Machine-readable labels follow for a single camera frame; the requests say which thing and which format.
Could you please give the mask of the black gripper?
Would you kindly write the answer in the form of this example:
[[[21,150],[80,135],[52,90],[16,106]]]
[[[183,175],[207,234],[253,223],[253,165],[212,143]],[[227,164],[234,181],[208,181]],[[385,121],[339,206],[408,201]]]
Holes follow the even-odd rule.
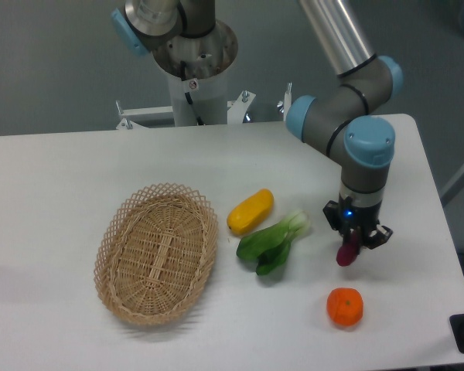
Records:
[[[378,225],[381,203],[368,207],[359,207],[352,204],[352,199],[339,198],[328,201],[323,213],[332,230],[339,233],[343,243],[350,242],[350,230],[360,228],[360,246],[369,250],[384,245],[393,234],[393,230]]]

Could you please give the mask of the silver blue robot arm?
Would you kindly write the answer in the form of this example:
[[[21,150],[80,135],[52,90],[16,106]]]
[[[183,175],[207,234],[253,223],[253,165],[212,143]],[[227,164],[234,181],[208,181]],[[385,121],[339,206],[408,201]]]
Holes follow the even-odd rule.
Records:
[[[344,242],[374,249],[391,237],[379,212],[395,133],[374,110],[397,94],[403,73],[390,57],[377,55],[345,1],[304,1],[302,10],[339,79],[327,100],[303,96],[285,105],[288,131],[339,164],[339,198],[324,207]],[[126,1],[111,13],[125,45],[152,54],[173,87],[175,124],[223,124],[229,113],[212,85],[237,56],[237,39],[219,21],[212,1]]]

